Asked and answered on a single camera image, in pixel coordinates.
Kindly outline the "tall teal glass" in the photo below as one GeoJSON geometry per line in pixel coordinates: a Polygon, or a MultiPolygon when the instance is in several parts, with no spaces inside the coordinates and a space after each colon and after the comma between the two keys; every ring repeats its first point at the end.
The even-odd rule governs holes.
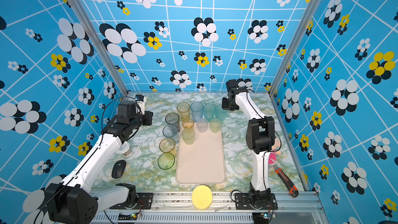
{"type": "Polygon", "coordinates": [[[210,122],[215,116],[216,106],[212,103],[206,103],[204,105],[204,117],[210,122]]]}

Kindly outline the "pale green glass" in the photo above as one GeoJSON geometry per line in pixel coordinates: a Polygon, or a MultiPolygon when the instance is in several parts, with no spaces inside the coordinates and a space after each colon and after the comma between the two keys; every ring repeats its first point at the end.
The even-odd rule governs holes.
{"type": "Polygon", "coordinates": [[[181,136],[187,145],[192,145],[195,141],[195,131],[193,128],[184,129],[181,136]]]}
{"type": "Polygon", "coordinates": [[[213,119],[209,122],[209,125],[210,125],[210,130],[211,130],[213,133],[217,133],[217,132],[219,132],[220,129],[221,129],[222,122],[221,122],[219,119],[217,119],[217,118],[213,118],[213,119]]]}

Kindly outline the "small clear glass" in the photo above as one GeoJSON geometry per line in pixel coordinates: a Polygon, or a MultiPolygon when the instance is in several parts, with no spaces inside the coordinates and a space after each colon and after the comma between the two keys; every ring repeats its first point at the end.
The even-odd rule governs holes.
{"type": "Polygon", "coordinates": [[[208,121],[204,118],[201,118],[197,121],[197,129],[201,133],[205,133],[208,129],[208,121]]]}

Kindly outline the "small amber glass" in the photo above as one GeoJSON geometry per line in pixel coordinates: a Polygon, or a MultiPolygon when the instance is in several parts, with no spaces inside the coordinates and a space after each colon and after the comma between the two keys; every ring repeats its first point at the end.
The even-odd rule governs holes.
{"type": "Polygon", "coordinates": [[[193,128],[194,127],[194,120],[191,118],[185,118],[182,121],[182,126],[184,129],[193,128]]]}

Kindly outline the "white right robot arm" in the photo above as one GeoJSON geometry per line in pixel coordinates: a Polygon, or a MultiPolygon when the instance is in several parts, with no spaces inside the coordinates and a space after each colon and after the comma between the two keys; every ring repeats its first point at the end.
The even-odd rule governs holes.
{"type": "Polygon", "coordinates": [[[228,111],[242,110],[248,120],[246,143],[252,154],[252,179],[249,199],[254,208],[268,205],[274,208],[271,188],[268,182],[268,161],[275,144],[275,120],[266,116],[256,106],[249,90],[233,86],[228,96],[222,99],[222,108],[228,111]]]}

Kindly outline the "tall green-teal glass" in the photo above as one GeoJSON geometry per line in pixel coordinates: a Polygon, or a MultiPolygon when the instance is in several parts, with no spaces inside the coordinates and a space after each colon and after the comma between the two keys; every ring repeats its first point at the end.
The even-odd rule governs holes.
{"type": "Polygon", "coordinates": [[[224,122],[226,117],[227,117],[227,115],[228,115],[228,111],[224,110],[222,108],[221,104],[218,104],[216,106],[216,113],[215,113],[216,118],[219,119],[221,122],[224,122]]]}

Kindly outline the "white tape roll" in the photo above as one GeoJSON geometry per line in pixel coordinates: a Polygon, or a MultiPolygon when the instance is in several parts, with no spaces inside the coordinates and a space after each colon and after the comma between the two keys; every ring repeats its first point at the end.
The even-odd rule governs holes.
{"type": "Polygon", "coordinates": [[[124,142],[120,146],[120,148],[116,150],[116,153],[124,156],[129,156],[132,153],[130,144],[128,142],[124,142]]]}

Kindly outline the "tall blue glass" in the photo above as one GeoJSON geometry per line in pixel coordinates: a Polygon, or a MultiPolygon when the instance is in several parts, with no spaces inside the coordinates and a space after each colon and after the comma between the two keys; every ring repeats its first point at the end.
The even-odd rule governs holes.
{"type": "Polygon", "coordinates": [[[202,102],[193,102],[190,105],[191,109],[191,114],[192,114],[192,119],[194,122],[197,122],[198,120],[203,118],[204,115],[204,105],[202,102]]]}

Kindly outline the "grey-blue glass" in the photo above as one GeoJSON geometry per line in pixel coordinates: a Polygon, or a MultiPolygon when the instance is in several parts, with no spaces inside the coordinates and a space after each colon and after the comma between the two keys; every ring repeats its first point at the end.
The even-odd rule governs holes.
{"type": "Polygon", "coordinates": [[[166,138],[173,139],[176,143],[179,141],[178,128],[174,124],[167,124],[163,128],[162,133],[166,138]]]}

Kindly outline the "grey glass rear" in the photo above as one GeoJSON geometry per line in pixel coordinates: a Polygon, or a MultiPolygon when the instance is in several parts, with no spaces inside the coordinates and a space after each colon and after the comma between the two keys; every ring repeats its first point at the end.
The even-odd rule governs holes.
{"type": "Polygon", "coordinates": [[[180,131],[180,117],[177,113],[168,113],[165,116],[165,122],[167,124],[175,125],[178,132],[180,131]]]}

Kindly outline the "pink plush doll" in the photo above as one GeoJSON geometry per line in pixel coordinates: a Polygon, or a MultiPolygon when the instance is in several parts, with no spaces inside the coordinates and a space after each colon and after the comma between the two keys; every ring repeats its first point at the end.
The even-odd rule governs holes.
{"type": "Polygon", "coordinates": [[[277,156],[281,154],[281,145],[272,146],[272,152],[270,153],[268,163],[274,164],[277,161],[277,156]]]}

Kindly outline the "yellow round sponge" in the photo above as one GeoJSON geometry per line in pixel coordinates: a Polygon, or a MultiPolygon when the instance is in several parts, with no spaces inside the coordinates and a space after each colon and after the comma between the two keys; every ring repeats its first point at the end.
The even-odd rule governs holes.
{"type": "Polygon", "coordinates": [[[192,192],[192,204],[199,210],[205,210],[211,206],[212,191],[206,185],[195,187],[192,192]]]}

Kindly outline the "red black utility knife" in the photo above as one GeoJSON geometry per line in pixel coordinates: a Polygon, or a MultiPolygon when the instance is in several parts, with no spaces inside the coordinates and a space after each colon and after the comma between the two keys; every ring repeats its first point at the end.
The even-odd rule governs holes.
{"type": "Polygon", "coordinates": [[[285,184],[288,192],[290,195],[292,195],[294,198],[296,198],[299,195],[299,191],[296,188],[295,184],[293,181],[284,173],[284,171],[279,168],[278,166],[274,165],[274,170],[279,176],[279,178],[283,181],[285,184]]]}

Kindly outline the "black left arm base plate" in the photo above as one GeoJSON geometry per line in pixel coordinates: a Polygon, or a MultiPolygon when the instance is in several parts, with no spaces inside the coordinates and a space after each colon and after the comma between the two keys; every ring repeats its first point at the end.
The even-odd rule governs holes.
{"type": "Polygon", "coordinates": [[[133,203],[120,203],[116,204],[110,209],[120,209],[120,210],[125,210],[125,209],[134,209],[134,210],[149,210],[151,209],[152,202],[153,202],[153,196],[154,194],[152,192],[150,193],[137,193],[136,194],[136,201],[133,203]]]}

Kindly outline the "aluminium front rail frame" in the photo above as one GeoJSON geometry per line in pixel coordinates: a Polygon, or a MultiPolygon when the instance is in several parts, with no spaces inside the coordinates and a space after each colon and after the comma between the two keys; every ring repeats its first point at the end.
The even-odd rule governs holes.
{"type": "Polygon", "coordinates": [[[327,224],[315,193],[301,192],[297,198],[275,193],[278,210],[237,210],[232,196],[238,192],[214,192],[211,206],[199,210],[189,191],[153,192],[149,210],[106,209],[89,224],[327,224]]]}

